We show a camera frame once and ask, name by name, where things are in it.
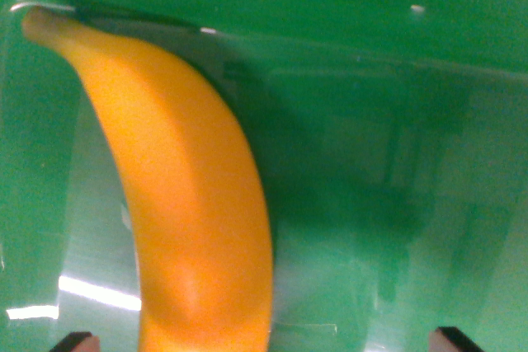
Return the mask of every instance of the banana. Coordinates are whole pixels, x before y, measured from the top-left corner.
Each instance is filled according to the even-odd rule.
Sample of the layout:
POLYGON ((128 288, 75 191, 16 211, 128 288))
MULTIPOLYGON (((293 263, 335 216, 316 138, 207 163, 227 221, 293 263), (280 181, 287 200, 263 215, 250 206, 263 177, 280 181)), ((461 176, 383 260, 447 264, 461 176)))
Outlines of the banana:
POLYGON ((267 349, 271 237, 248 142, 213 87, 173 54, 44 8, 28 40, 77 71, 125 190, 139 260, 139 350, 267 349))

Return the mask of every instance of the yellow banana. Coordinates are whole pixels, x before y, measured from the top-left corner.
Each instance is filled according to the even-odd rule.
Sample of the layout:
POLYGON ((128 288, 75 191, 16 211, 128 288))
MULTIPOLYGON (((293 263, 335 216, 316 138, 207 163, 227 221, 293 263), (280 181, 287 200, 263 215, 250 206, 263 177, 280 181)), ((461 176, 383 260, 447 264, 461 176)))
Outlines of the yellow banana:
POLYGON ((140 351, 267 349, 271 239, 238 122, 191 66, 43 8, 25 36, 77 71, 113 153, 139 258, 140 351))

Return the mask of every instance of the green surface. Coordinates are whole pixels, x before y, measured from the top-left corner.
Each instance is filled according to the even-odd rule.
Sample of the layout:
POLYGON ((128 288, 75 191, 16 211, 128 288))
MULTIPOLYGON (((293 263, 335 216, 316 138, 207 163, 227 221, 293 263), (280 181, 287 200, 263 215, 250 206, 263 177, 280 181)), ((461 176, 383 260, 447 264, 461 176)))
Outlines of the green surface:
POLYGON ((229 103, 271 215, 272 351, 423 351, 437 326, 526 349, 526 0, 2 0, 1 350, 137 342, 137 311, 58 287, 139 295, 110 152, 21 37, 31 2, 180 54, 229 103), (8 320, 31 305, 59 318, 8 320))

